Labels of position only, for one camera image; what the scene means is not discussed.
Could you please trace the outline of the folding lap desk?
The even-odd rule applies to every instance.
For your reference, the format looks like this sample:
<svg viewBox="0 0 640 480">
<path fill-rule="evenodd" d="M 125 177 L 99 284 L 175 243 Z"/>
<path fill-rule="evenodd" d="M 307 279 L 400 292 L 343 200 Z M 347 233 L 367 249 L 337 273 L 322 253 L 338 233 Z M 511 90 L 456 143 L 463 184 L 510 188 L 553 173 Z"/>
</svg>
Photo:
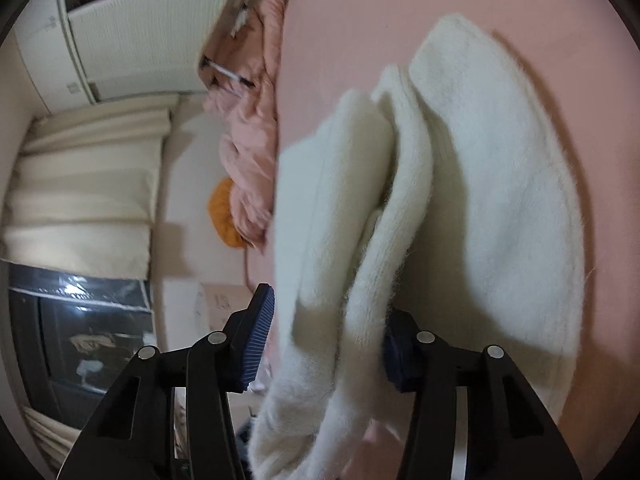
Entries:
<svg viewBox="0 0 640 480">
<path fill-rule="evenodd" d="M 248 9 L 255 1 L 257 0 L 224 0 L 196 60 L 196 73 L 206 89 L 218 86 L 221 76 L 236 81 L 245 88 L 255 87 L 253 81 L 216 61 L 220 46 L 243 26 Z"/>
</svg>

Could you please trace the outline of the white louvered wardrobe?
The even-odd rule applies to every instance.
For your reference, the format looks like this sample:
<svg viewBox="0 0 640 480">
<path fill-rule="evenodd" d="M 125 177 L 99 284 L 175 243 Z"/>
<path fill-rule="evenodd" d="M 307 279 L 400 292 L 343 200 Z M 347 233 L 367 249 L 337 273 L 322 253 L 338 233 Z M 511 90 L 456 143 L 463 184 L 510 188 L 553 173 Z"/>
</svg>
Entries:
<svg viewBox="0 0 640 480">
<path fill-rule="evenodd" d="M 32 0 L 14 25 L 46 109 L 156 92 L 200 92 L 196 57 L 224 0 Z"/>
</svg>

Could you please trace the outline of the cream curtain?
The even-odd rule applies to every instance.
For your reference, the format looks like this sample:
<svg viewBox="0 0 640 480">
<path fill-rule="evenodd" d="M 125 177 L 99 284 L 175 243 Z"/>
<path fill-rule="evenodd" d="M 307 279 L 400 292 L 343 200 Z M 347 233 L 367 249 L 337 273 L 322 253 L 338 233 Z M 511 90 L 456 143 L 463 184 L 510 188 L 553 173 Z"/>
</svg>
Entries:
<svg viewBox="0 0 640 480">
<path fill-rule="evenodd" d="M 35 122 L 6 194 L 1 255 L 58 272 L 144 280 L 177 93 L 90 105 Z"/>
</svg>

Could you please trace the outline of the pink bed sheet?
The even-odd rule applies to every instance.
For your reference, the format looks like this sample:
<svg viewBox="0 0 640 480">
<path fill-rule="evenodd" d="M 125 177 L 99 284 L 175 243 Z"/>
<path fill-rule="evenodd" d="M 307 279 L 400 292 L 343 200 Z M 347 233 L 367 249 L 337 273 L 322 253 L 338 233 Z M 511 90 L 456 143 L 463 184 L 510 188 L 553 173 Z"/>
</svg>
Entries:
<svg viewBox="0 0 640 480">
<path fill-rule="evenodd" d="M 405 63 L 460 13 L 492 32 L 536 86 L 582 200 L 582 354 L 560 426 L 582 475 L 600 474 L 639 413 L 639 50 L 608 0 L 290 0 L 278 81 L 293 143 L 350 88 Z"/>
</svg>

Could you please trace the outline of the white fluffy cardigan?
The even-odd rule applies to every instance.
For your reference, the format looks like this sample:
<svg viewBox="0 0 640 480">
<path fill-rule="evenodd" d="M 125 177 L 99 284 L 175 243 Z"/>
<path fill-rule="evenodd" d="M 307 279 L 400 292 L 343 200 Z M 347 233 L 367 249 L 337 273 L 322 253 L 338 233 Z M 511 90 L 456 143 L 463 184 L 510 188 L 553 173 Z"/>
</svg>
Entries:
<svg viewBox="0 0 640 480">
<path fill-rule="evenodd" d="M 455 346 L 500 344 L 561 416 L 585 295 L 577 191 L 534 85 L 463 16 L 282 151 L 272 247 L 256 478 L 336 478 L 371 420 L 406 434 L 410 400 L 382 365 L 396 308 Z"/>
</svg>

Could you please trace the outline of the pink crumpled duvet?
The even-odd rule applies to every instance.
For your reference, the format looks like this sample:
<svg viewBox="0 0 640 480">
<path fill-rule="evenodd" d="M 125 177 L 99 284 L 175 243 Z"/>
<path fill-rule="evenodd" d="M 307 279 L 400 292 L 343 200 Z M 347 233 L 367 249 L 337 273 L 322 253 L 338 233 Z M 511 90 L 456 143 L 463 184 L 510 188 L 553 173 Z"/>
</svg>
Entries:
<svg viewBox="0 0 640 480">
<path fill-rule="evenodd" d="M 255 87 L 221 76 L 218 86 L 207 89 L 203 103 L 226 127 L 219 140 L 220 161 L 242 190 L 243 236 L 247 246 L 258 250 L 265 245 L 273 213 L 279 136 L 276 83 L 285 8 L 286 0 L 255 1 L 244 25 L 220 46 L 216 61 Z"/>
</svg>

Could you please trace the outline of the orange pumpkin plush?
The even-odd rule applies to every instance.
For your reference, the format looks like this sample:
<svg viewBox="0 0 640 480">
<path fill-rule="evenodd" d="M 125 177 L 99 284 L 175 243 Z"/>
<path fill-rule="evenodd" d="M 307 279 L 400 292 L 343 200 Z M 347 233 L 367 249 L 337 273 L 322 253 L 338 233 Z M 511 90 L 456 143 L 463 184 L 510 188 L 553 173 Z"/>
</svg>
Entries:
<svg viewBox="0 0 640 480">
<path fill-rule="evenodd" d="M 213 190 L 207 212 L 220 240 L 228 247 L 240 249 L 248 245 L 243 236 L 245 205 L 242 190 L 230 177 L 223 178 Z"/>
</svg>

